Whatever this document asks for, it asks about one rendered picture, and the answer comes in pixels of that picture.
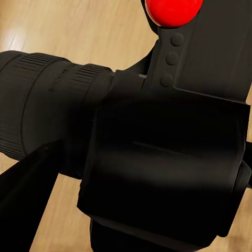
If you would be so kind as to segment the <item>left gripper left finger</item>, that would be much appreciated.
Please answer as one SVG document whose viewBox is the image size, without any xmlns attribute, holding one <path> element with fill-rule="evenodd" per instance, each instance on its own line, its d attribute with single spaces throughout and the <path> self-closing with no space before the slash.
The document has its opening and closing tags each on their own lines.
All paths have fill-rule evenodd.
<svg viewBox="0 0 252 252">
<path fill-rule="evenodd" d="M 63 160 L 56 140 L 0 175 L 0 252 L 29 252 Z"/>
</svg>

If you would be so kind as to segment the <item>digital camera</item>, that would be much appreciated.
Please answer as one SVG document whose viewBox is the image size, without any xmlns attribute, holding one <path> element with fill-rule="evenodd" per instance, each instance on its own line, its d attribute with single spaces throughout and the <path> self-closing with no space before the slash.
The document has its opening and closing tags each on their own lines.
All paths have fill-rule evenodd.
<svg viewBox="0 0 252 252">
<path fill-rule="evenodd" d="M 0 152 L 61 140 L 94 252 L 196 252 L 227 237 L 252 169 L 252 0 L 141 0 L 159 36 L 126 70 L 0 52 Z"/>
</svg>

